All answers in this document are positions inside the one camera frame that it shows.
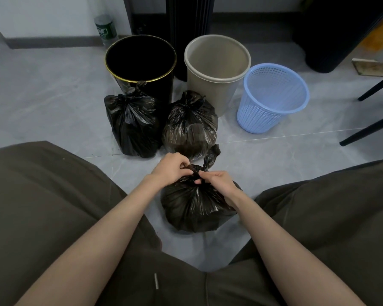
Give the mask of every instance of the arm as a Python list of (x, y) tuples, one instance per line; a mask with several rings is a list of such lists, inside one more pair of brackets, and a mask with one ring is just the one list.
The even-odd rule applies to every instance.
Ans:
[(365, 305), (325, 264), (235, 187), (227, 172), (200, 171), (199, 174), (237, 210), (267, 271), (289, 306)]
[(112, 276), (149, 202), (166, 185), (193, 174), (189, 160), (167, 154), (151, 174), (73, 243), (16, 306), (91, 306)]

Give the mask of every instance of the dark olive pants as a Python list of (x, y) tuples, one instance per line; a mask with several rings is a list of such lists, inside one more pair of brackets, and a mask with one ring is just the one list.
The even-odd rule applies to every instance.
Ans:
[[(13, 305), (125, 196), (94, 165), (50, 143), (0, 149), (0, 306)], [(383, 305), (383, 161), (272, 188), (256, 201), (367, 305)], [(204, 273), (159, 251), (145, 216), (97, 302), (284, 304), (252, 241), (230, 265)]]

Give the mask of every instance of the blue basket rim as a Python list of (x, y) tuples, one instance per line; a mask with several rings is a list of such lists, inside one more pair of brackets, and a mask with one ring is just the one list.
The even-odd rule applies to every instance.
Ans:
[[(298, 107), (296, 109), (293, 109), (293, 110), (276, 110), (276, 109), (272, 109), (272, 108), (267, 107), (264, 104), (258, 102), (258, 100), (251, 94), (250, 90), (248, 89), (247, 80), (248, 80), (248, 77), (250, 76), (250, 74), (252, 72), (254, 72), (256, 69), (265, 68), (265, 67), (274, 67), (274, 68), (283, 69), (283, 70), (293, 74), (296, 78), (299, 79), (299, 81), (305, 87), (305, 92), (306, 92), (305, 101), (303, 102), (303, 104), (300, 107)], [(303, 80), (303, 78), (297, 72), (291, 70), (290, 68), (287, 68), (286, 66), (283, 66), (283, 65), (280, 65), (280, 64), (276, 64), (276, 63), (260, 63), (260, 64), (252, 66), (250, 68), (250, 70), (247, 72), (247, 74), (245, 74), (245, 76), (244, 76), (244, 90), (248, 94), (248, 96), (251, 98), (251, 100), (253, 100), (257, 105), (259, 105), (260, 107), (262, 107), (266, 111), (269, 111), (271, 113), (280, 114), (280, 115), (288, 115), (288, 114), (293, 114), (293, 113), (297, 113), (297, 112), (301, 111), (308, 104), (309, 97), (310, 97), (309, 96), (308, 86), (307, 86), (306, 82)]]

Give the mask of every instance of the black plastic bag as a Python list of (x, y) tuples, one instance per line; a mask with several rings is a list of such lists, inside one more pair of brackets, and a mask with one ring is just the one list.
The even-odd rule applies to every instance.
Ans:
[(170, 104), (163, 144), (170, 152), (198, 159), (216, 143), (219, 119), (214, 107), (199, 93), (187, 90)]
[(145, 84), (138, 82), (126, 95), (108, 95), (104, 103), (122, 153), (149, 158), (156, 154), (162, 141), (156, 112), (158, 102), (140, 90)]
[(161, 203), (166, 219), (177, 230), (189, 232), (206, 232), (217, 230), (230, 217), (236, 214), (212, 185), (205, 183), (196, 185), (199, 170), (207, 171), (220, 154), (219, 145), (214, 145), (204, 157), (204, 167), (191, 164), (187, 168), (194, 174), (184, 176), (174, 184), (164, 187)]

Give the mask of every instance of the hand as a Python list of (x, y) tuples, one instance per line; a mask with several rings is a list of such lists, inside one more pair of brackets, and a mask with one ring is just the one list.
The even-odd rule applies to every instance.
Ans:
[[(199, 175), (206, 182), (209, 182), (213, 185), (214, 188), (217, 189), (225, 198), (227, 204), (233, 206), (230, 200), (232, 196), (239, 190), (234, 184), (231, 176), (225, 170), (218, 170), (212, 172), (204, 172), (202, 170), (199, 171)], [(201, 184), (201, 180), (194, 181), (196, 184)]]
[(187, 157), (179, 153), (168, 153), (160, 160), (153, 169), (151, 176), (163, 185), (163, 187), (173, 184), (181, 177), (193, 175), (193, 171), (185, 169), (190, 165)]

